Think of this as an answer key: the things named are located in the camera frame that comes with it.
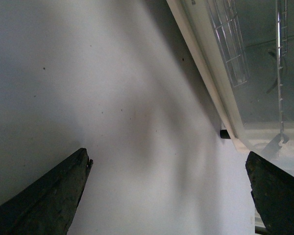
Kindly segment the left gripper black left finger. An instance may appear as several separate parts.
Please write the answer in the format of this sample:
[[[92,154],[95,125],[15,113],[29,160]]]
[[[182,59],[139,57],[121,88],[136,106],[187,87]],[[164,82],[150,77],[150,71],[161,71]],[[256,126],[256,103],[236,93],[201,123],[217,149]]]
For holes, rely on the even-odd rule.
[[[0,206],[0,235],[65,235],[93,160],[80,148]]]

